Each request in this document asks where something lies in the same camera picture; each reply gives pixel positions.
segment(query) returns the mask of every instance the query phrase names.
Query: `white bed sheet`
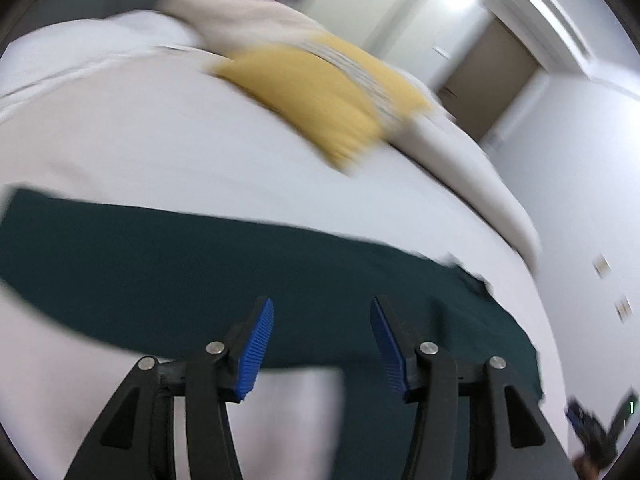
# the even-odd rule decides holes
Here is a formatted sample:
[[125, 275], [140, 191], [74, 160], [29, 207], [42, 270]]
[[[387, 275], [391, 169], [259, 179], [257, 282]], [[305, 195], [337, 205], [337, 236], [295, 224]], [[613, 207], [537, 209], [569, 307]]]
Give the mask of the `white bed sheet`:
[[[392, 147], [381, 145], [349, 175], [333, 170], [276, 115], [202, 73], [209, 63], [206, 53], [162, 54], [39, 95], [0, 124], [1, 192], [23, 183], [96, 202], [304, 226], [436, 259], [452, 254], [490, 282], [495, 299], [537, 347], [542, 410], [566, 446], [558, 351], [521, 257]], [[47, 121], [51, 116], [55, 120]], [[12, 356], [0, 381], [0, 420], [38, 478], [60, 480], [137, 356], [45, 320], [4, 287], [0, 317], [0, 348]], [[250, 401], [232, 410], [248, 480], [264, 478], [255, 465], [266, 455], [274, 458], [273, 478], [325, 478], [340, 379], [328, 370], [318, 372], [322, 380], [308, 373], [289, 380], [301, 381], [300, 388], [323, 384], [324, 390], [296, 397], [293, 452], [264, 447], [267, 435], [278, 438], [276, 420], [264, 422], [260, 442], [252, 437], [251, 419], [265, 411], [260, 399], [271, 399], [268, 390], [276, 387], [267, 384], [268, 374]], [[184, 454], [180, 464], [186, 478]]]

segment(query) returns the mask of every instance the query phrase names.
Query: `brown door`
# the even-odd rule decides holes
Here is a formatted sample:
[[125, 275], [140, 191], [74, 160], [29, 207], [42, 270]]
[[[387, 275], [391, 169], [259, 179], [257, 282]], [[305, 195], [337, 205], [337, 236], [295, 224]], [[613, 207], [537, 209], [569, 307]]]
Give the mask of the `brown door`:
[[538, 69], [538, 62], [498, 19], [438, 92], [443, 106], [480, 140]]

